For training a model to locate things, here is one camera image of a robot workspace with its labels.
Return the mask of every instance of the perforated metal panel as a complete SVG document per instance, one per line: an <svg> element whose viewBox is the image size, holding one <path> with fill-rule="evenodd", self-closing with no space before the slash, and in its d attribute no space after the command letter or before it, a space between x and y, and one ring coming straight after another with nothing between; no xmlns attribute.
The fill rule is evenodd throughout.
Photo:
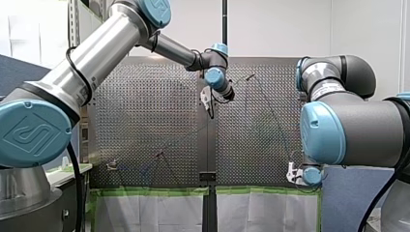
<svg viewBox="0 0 410 232"><path fill-rule="evenodd" d="M195 73L142 60L123 62L95 95L92 186L197 186Z"/></svg>
<svg viewBox="0 0 410 232"><path fill-rule="evenodd" d="M228 75L237 82L236 96L218 114L219 185L283 185L288 162L301 161L296 62L288 58L231 60ZM251 74L253 78L243 80Z"/></svg>
<svg viewBox="0 0 410 232"><path fill-rule="evenodd" d="M235 101L207 121L195 73L163 60L126 59L90 107L92 187L196 187L203 167L217 170L218 185L285 185L287 163L302 159L296 62L231 58ZM114 160L118 170L108 171Z"/></svg>

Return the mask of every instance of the blue joint cover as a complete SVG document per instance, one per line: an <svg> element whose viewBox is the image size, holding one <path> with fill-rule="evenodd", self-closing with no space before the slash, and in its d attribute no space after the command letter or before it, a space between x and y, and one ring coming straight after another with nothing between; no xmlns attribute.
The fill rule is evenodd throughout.
<svg viewBox="0 0 410 232"><path fill-rule="evenodd" d="M158 28L164 28L171 21L171 7L168 0L136 0L144 15Z"/></svg>
<svg viewBox="0 0 410 232"><path fill-rule="evenodd" d="M409 100L410 101L410 92L399 93L399 94L397 94L397 97L401 98L403 100Z"/></svg>
<svg viewBox="0 0 410 232"><path fill-rule="evenodd" d="M72 137L69 117L47 101L0 104L0 165L32 167L60 156Z"/></svg>
<svg viewBox="0 0 410 232"><path fill-rule="evenodd" d="M219 51L224 55L228 56L228 46L225 43L214 43L211 49Z"/></svg>
<svg viewBox="0 0 410 232"><path fill-rule="evenodd" d="M205 72L205 81L211 88L218 90L223 87L225 75L222 70L213 67Z"/></svg>
<svg viewBox="0 0 410 232"><path fill-rule="evenodd" d="M346 153L344 129L327 104L321 101L305 104L300 127L306 156L318 163L341 164Z"/></svg>
<svg viewBox="0 0 410 232"><path fill-rule="evenodd" d="M322 173L317 167L308 167L302 176L308 186L319 186L322 183Z"/></svg>

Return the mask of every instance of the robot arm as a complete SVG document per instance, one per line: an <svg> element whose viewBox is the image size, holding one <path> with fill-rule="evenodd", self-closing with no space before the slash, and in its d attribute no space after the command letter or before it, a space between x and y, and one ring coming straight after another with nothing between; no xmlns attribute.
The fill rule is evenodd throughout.
<svg viewBox="0 0 410 232"><path fill-rule="evenodd" d="M67 147L79 109L136 44L183 65L205 70L205 80L227 100L234 92L226 79L227 47L217 43L195 53L164 35L171 18L167 0L118 0L110 18L40 81L24 82L0 104L0 166L32 167L59 156Z"/></svg>
<svg viewBox="0 0 410 232"><path fill-rule="evenodd" d="M225 44L215 43L199 53L187 49L164 34L157 34L142 46L183 65L189 72L207 70L204 74L206 83L226 100L233 100L235 94L226 78L228 52Z"/></svg>
<svg viewBox="0 0 410 232"><path fill-rule="evenodd" d="M309 103L301 114L304 152L318 163L394 167L407 151L409 115L400 99L365 101L374 73L355 56L299 62L298 90Z"/></svg>

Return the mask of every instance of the metal pole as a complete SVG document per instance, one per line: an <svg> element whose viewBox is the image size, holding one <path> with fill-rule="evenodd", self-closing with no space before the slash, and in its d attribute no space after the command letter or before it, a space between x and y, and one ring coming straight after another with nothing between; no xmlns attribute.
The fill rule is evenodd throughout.
<svg viewBox="0 0 410 232"><path fill-rule="evenodd" d="M228 45L228 0L222 0L222 42Z"/></svg>

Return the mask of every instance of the cable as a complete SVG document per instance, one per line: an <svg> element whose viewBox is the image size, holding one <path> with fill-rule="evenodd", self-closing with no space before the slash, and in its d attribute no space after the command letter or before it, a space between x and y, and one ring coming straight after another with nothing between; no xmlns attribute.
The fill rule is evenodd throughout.
<svg viewBox="0 0 410 232"><path fill-rule="evenodd" d="M154 53L155 49L157 48L158 36L160 35L160 33L161 33L160 30L154 32L154 41L153 41L153 47L151 48L151 53Z"/></svg>
<svg viewBox="0 0 410 232"><path fill-rule="evenodd" d="M254 79L256 79L257 84L258 84L258 87L259 87L259 91L260 91L260 93L262 94L262 97L264 98L265 102L268 104L269 110L271 111L271 114L272 114L272 116L274 117L274 120L277 122L278 130L279 130L280 136L281 136L281 138L282 138L282 143L283 143L284 149L285 149L285 151L286 151L286 153L287 153L287 156L289 157L289 156L290 156L289 148L288 148L288 146L287 146L286 137L284 136L284 132L283 132L283 129L282 129L281 124L280 124L280 122L279 122L278 116L277 116L277 114L275 113L274 109L272 108L271 104L269 103L268 97L266 96L265 92L263 92L262 85L261 85L261 83L259 82L259 79L256 78L256 76L253 76L253 77L254 77Z"/></svg>
<svg viewBox="0 0 410 232"><path fill-rule="evenodd" d="M69 152L70 160L72 160L76 187L77 215L75 221L75 232L81 232L82 216L84 212L84 204L82 200L82 183L81 173L79 172L79 165L75 156L72 142L70 142L67 146L67 151Z"/></svg>
<svg viewBox="0 0 410 232"><path fill-rule="evenodd" d="M199 57L199 66L201 67L201 70L203 71L203 70L204 70L204 61L203 61L203 58L202 58L202 53L201 53L200 51L196 50L196 49L192 49L191 51L193 51L193 52L195 52L196 54L198 54L198 57Z"/></svg>
<svg viewBox="0 0 410 232"><path fill-rule="evenodd" d="M363 215L362 220L360 222L358 232L363 232L363 230L365 229L365 226L366 226L367 219L370 216L371 212L373 211L374 207L379 202L379 200L383 197L383 195L386 193L386 191L392 186L392 184L397 179L398 175L403 171L403 169L408 165L409 162L410 162L410 149L407 150L406 155L404 156L404 158L400 162L400 165L395 170L395 173L390 177L390 179L389 179L389 181L387 181L386 185L379 190L377 195L371 201L370 205L368 205L367 210L366 210L365 214Z"/></svg>
<svg viewBox="0 0 410 232"><path fill-rule="evenodd" d="M74 50L74 49L76 49L76 46L72 46L72 47L70 47L69 49L67 49L67 51L66 51L66 59L67 59L67 61L69 62L69 64L70 64L70 66L72 67L72 69L74 70L75 74L78 75L78 76L82 79L82 81L83 81L84 84L85 84L85 87L87 88L87 92L88 92L88 94L87 94L87 99L85 100L84 104L82 105L82 106L84 106L84 105L86 105L88 102L90 102L91 98L93 97L93 89L91 88L91 85L90 85L90 83L88 82L87 78L85 78L85 76L82 74L82 72L77 69L77 67L75 66L75 64L74 64L73 61L72 61L71 54L72 54L72 50Z"/></svg>
<svg viewBox="0 0 410 232"><path fill-rule="evenodd" d="M215 102L218 102L218 103L221 103L221 104L229 103L229 102L230 102L230 101L220 101L220 100L218 100L217 97L214 96L214 89L213 89L213 88L211 88L211 100L212 100L212 99L214 99Z"/></svg>
<svg viewBox="0 0 410 232"><path fill-rule="evenodd" d="M296 173L298 173L298 171L301 169L302 165L306 165L306 163L299 164L298 168L296 169ZM302 190L301 188L298 187L298 185L296 185L296 180L299 179L299 178L302 178L302 177L296 177L295 181L293 182L293 184L295 184L295 187L299 192L306 193L306 194L311 194L311 193L317 192L320 189L320 185L318 185L316 188L314 188L313 190L310 190L310 191Z"/></svg>

